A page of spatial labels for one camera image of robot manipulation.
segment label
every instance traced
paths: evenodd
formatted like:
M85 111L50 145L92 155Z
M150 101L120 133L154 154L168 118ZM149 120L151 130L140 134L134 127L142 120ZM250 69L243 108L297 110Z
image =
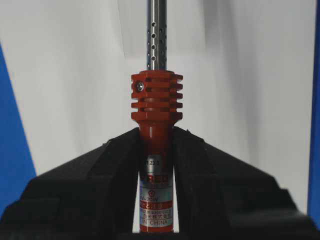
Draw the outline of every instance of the label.
M161 155L149 155L140 168L140 225L163 228L173 224L172 168Z

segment white wall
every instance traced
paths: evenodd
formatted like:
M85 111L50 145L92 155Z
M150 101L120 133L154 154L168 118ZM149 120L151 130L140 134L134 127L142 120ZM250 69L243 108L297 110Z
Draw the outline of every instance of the white wall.
M183 120L307 207L315 0L168 0ZM1 0L0 41L37 174L136 126L145 0Z

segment metal tube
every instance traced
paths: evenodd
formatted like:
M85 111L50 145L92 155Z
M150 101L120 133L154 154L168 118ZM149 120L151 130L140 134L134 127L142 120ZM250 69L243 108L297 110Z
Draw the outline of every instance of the metal tube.
M147 0L148 70L167 69L167 0Z

